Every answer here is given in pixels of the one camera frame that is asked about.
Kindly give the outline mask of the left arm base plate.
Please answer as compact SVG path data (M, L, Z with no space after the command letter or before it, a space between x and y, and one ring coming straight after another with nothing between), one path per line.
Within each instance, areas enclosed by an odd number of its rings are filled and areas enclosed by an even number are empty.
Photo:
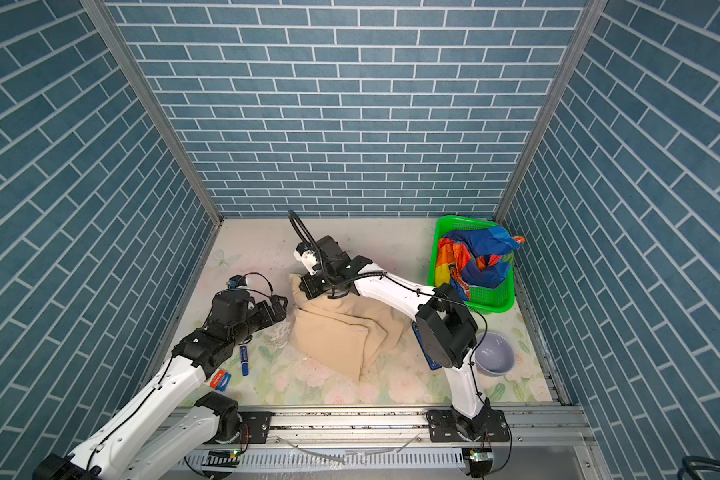
M243 411L223 414L217 434L212 439L218 444L265 444L273 413L271 411Z

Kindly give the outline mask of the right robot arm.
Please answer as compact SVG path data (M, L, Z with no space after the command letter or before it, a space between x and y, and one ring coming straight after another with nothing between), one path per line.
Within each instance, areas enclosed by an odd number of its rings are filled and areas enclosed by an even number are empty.
M300 289L310 299L355 289L410 317L424 352L444 370L450 388L455 428L467 441L506 441L506 421L490 406L478 385L474 351L477 324L469 308L448 284L430 287L383 270L363 256L347 255L330 263L311 250L294 257L306 269Z

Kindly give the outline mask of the beige shorts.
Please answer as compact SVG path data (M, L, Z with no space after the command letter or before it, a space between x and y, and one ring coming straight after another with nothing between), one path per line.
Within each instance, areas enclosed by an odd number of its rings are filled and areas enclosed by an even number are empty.
M309 300L289 276L295 309L289 343L326 367L359 380L379 355L393 350L411 320L385 303L350 293Z

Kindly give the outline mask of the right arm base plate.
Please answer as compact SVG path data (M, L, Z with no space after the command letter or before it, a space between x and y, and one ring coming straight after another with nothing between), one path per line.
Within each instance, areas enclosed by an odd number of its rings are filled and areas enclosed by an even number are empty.
M484 409L469 419L453 409L431 409L425 413L430 441L455 442L509 442L511 434L504 412Z

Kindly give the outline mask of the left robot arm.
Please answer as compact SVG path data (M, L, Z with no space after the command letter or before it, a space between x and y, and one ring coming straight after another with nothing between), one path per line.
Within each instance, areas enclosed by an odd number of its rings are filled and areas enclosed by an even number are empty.
M285 320L287 298L256 301L247 289L217 293L204 323L172 349L147 385L104 426L69 453L48 455L35 479L157 479L206 442L248 440L237 401L212 391L173 427L155 431L176 407L218 373L235 348Z

